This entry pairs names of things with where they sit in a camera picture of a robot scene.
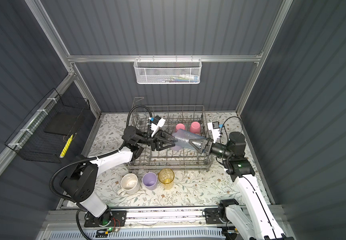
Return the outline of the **pink plastic cup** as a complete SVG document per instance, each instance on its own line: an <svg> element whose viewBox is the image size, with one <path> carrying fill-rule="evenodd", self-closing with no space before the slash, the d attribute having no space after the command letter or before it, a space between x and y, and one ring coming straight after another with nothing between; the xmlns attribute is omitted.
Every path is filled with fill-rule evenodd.
<svg viewBox="0 0 346 240"><path fill-rule="evenodd" d="M201 135L201 124L199 122L192 122L189 131L193 134Z"/></svg>
<svg viewBox="0 0 346 240"><path fill-rule="evenodd" d="M177 133L179 130L184 130L184 131L186 131L186 126L184 125L184 124L177 124L176 126L175 126L175 133Z"/></svg>

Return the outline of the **blue transparent cup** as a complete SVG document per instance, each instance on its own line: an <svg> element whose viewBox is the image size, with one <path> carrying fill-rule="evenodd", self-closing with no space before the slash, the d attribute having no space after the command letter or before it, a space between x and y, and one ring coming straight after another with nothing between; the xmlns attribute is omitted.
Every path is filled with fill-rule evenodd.
<svg viewBox="0 0 346 240"><path fill-rule="evenodd" d="M189 140L205 139L205 137L203 136L193 134L183 129L180 129L176 133L173 133L172 136L174 137L174 142L176 146L191 150L195 150L195 148L190 144Z"/></svg>

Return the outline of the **yellow transparent cup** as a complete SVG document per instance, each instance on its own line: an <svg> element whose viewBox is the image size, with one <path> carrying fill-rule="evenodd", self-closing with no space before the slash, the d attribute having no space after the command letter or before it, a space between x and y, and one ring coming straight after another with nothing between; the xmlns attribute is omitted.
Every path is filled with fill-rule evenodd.
<svg viewBox="0 0 346 240"><path fill-rule="evenodd" d="M170 190L174 185L174 171L168 168L162 169L158 174L158 179L165 190Z"/></svg>

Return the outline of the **white ceramic mug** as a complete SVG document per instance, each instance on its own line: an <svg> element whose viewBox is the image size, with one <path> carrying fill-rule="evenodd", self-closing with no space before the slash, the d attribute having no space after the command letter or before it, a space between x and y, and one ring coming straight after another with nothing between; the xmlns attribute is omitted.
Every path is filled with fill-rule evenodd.
<svg viewBox="0 0 346 240"><path fill-rule="evenodd" d="M121 189L118 191L118 195L123 197L136 194L140 190L140 186L139 178L135 174L126 174L121 180Z"/></svg>

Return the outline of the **large lilac plastic cup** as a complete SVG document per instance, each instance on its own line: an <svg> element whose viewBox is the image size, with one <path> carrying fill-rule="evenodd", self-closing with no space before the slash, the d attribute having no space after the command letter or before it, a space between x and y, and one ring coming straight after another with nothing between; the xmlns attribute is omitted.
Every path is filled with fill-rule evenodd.
<svg viewBox="0 0 346 240"><path fill-rule="evenodd" d="M171 149L172 149L173 151L179 152L179 151L182 150L182 147L176 145L176 146L172 147Z"/></svg>

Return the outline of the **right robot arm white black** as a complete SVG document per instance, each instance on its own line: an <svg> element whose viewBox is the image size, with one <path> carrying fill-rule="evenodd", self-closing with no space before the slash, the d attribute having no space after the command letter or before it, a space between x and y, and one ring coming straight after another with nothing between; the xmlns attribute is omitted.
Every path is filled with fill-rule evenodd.
<svg viewBox="0 0 346 240"><path fill-rule="evenodd" d="M244 213L236 199L221 200L219 216L236 227L244 240L287 240L275 220L260 189L255 171L245 157L246 140L241 132L232 132L226 144L211 139L189 139L199 153L221 159L221 165L241 193L248 213Z"/></svg>

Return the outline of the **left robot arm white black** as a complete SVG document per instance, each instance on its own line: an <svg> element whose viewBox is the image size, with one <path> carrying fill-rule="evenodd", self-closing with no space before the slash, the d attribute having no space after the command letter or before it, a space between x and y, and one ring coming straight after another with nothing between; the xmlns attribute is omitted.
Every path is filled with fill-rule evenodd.
<svg viewBox="0 0 346 240"><path fill-rule="evenodd" d="M131 115L138 108L145 109L149 114L145 132L130 125ZM109 213L110 207L95 192L97 176L113 167L138 159L144 150L142 145L150 147L152 151L162 151L174 147L174 137L163 130L165 123L166 119L160 116L152 116L151 110L146 106L133 107L127 116L121 146L109 153L77 160L60 168L50 178L50 191L61 199L77 204L79 208L95 218L100 218L102 215ZM60 183L61 188L67 194L59 193L54 186L56 177L62 171L74 165L76 166L74 171L64 177Z"/></svg>

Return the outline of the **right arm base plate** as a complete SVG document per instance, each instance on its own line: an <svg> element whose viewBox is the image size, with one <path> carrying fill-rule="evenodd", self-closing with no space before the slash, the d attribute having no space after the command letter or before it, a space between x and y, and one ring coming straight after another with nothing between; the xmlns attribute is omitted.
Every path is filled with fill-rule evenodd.
<svg viewBox="0 0 346 240"><path fill-rule="evenodd" d="M224 212L219 208L205 208L202 211L202 215L205 217L205 221L208 225L227 223Z"/></svg>

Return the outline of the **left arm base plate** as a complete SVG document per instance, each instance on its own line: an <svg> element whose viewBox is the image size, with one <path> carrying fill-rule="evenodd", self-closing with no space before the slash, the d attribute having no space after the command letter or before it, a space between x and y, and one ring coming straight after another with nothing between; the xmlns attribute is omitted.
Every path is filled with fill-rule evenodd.
<svg viewBox="0 0 346 240"><path fill-rule="evenodd" d="M127 211L105 211L100 217L94 217L90 212L85 214L85 228L124 227Z"/></svg>

